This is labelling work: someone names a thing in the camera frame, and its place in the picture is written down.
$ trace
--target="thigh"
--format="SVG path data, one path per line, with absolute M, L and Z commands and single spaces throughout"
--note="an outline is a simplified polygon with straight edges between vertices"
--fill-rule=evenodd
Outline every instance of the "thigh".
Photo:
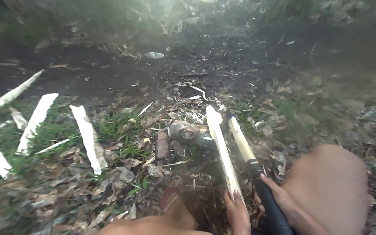
M 137 220 L 118 220 L 104 227 L 98 235 L 212 235 L 179 229 L 168 216 L 149 216 Z
M 297 160 L 282 186 L 333 235 L 359 235 L 368 211 L 368 177 L 361 159 L 344 148 L 320 145 Z

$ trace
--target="log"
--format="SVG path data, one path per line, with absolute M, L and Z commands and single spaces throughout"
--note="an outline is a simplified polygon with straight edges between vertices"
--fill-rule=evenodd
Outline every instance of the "log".
M 198 144 L 205 148 L 216 148 L 207 126 L 199 126 L 184 121 L 175 120 L 169 126 L 169 138 L 183 145 Z

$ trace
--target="bare skin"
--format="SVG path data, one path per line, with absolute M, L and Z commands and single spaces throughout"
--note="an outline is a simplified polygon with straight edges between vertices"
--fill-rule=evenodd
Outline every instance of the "bare skin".
M 294 163 L 282 187 L 262 175 L 290 226 L 300 235 L 360 235 L 368 211 L 365 164 L 346 149 L 320 145 Z M 239 193 L 224 195 L 233 235 L 249 235 L 251 225 Z M 197 223 L 177 194 L 163 215 L 117 220 L 99 235 L 211 235 L 194 231 Z

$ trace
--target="grass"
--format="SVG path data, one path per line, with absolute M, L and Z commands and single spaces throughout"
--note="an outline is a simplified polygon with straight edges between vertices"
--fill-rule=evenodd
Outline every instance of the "grass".
M 248 138 L 263 138 L 262 132 L 258 132 L 254 129 L 252 124 L 248 121 L 248 118 L 253 118 L 256 122 L 267 121 L 271 116 L 265 112 L 262 112 L 261 100 L 258 98 L 242 98 L 234 102 L 236 110 L 240 111 L 237 115 L 239 125 L 241 126 L 244 134 Z M 293 98 L 276 99 L 272 100 L 273 107 L 265 106 L 264 109 L 268 109 L 276 112 L 278 115 L 285 115 L 285 119 L 288 122 L 288 127 L 285 130 L 278 132 L 280 136 L 292 136 L 297 134 L 309 135 L 315 134 L 314 126 L 306 123 L 301 123 L 296 119 L 297 114 L 308 114 L 312 118 L 320 122 L 320 126 L 328 127 L 331 125 L 331 114 L 323 109 L 317 109 L 313 105 L 309 105 L 302 100 L 296 100 Z
M 38 100 L 23 99 L 13 102 L 11 106 L 22 112 L 24 118 L 29 120 L 37 102 Z M 0 129 L 0 151 L 12 165 L 12 171 L 17 179 L 24 180 L 29 190 L 38 189 L 42 183 L 49 180 L 41 177 L 47 169 L 46 166 L 61 161 L 64 162 L 59 158 L 59 155 L 65 150 L 77 146 L 81 149 L 81 156 L 87 159 L 76 121 L 68 117 L 68 115 L 71 116 L 69 104 L 77 105 L 71 97 L 58 97 L 55 100 L 48 111 L 46 120 L 36 129 L 36 135 L 30 139 L 29 156 L 15 155 L 22 135 L 22 131 L 18 130 L 15 124 L 8 124 Z M 89 163 L 86 165 L 81 164 L 81 166 L 78 164 L 75 165 L 76 167 L 85 168 L 87 174 L 82 180 L 90 184 L 90 187 L 99 186 L 105 179 L 109 169 L 121 166 L 122 163 L 118 161 L 119 159 L 129 157 L 147 158 L 150 154 L 149 151 L 145 151 L 143 148 L 138 149 L 135 146 L 136 141 L 139 140 L 139 136 L 143 131 L 140 123 L 141 120 L 137 117 L 137 113 L 137 110 L 132 113 L 111 113 L 102 118 L 99 123 L 93 123 L 94 128 L 98 132 L 99 141 L 102 144 L 111 144 L 117 139 L 121 139 L 123 146 L 119 150 L 116 150 L 117 159 L 100 176 L 94 177 Z M 3 122 L 8 119 L 11 119 L 8 108 L 1 108 L 0 120 Z M 35 155 L 36 152 L 66 138 L 69 138 L 70 141 L 49 152 Z M 8 191 L 11 193 L 13 191 L 1 187 L 4 183 L 6 181 L 0 180 L 0 204 L 4 205 L 0 208 L 0 216 L 18 220 L 9 223 L 6 228 L 0 229 L 0 234 L 28 234 L 38 224 L 36 218 L 19 214 L 19 211 L 24 210 L 24 206 L 21 203 L 26 200 L 25 194 L 28 191 L 26 190 L 24 193 L 20 192 L 18 195 L 10 195 Z M 148 185 L 149 176 L 141 176 L 140 179 L 135 179 L 132 183 L 133 189 L 129 189 L 130 192 L 128 193 L 126 191 L 126 194 L 127 196 L 132 196 L 139 190 L 147 189 Z M 70 213 L 73 213 L 73 210 L 81 206 L 84 202 L 71 199 L 65 203 L 68 205 L 68 209 L 71 210 Z M 123 211 L 121 207 L 122 205 L 116 205 L 111 209 L 114 214 L 120 214 Z

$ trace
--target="wood chip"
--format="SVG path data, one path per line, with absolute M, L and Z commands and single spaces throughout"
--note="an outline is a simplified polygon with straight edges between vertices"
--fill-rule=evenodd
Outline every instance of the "wood chip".
M 169 153 L 168 135 L 160 131 L 158 132 L 158 159 L 167 158 Z

